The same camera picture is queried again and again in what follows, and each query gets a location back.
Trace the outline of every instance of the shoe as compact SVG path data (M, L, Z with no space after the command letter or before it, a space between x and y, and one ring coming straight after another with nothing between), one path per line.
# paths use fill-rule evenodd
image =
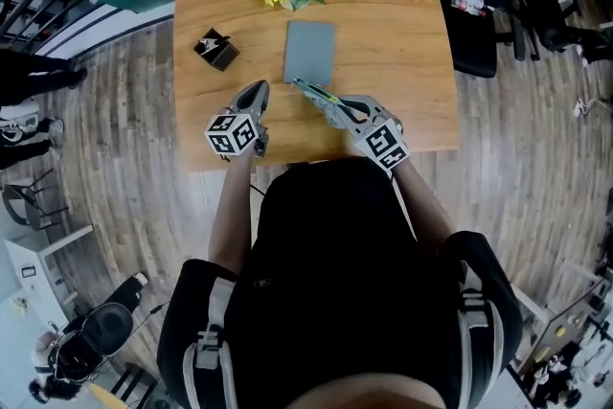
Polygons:
M77 87L79 87L81 82L87 79L87 70L85 70L84 68L81 68L80 70L75 72L75 74L79 74L79 78L74 84L70 86L71 89L76 89Z
M59 118L52 119L49 123L49 131L57 133L58 135L62 134L64 132L64 122Z
M149 280L144 273L136 273L134 275L134 278L136 278L138 280L138 283L140 283L142 286L145 286L147 283L149 283Z
M51 143L49 147L49 153L51 154L51 158L55 161L59 161L61 159L61 150L56 147L54 143Z

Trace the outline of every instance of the chair leg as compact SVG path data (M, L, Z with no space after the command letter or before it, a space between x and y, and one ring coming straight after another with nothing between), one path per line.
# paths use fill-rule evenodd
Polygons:
M47 213L43 213L42 216L57 215L57 214L60 214L62 212L66 212L67 210L70 210L70 208L65 206L64 208L60 208L59 210L55 210L53 212L49 212L48 214Z
M30 185L30 189L33 190L34 187L36 186L36 184L38 184L40 181L42 181L45 177L47 177L49 174L51 174L53 172L53 168L47 170L44 174L42 174L40 177L38 177L31 185Z

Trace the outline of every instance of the black shirt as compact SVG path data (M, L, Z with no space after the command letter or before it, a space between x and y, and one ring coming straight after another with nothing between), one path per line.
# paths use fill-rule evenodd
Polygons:
M454 408L460 259L499 309L504 367L519 344L521 317L482 235L455 234L437 257L418 246L389 179L367 159L292 169L266 194L258 239L239 278L206 261L185 263L160 340L160 372L189 407L183 353L206 329L220 276L237 282L224 338L241 409L283 408L321 384L367 373L421 380Z

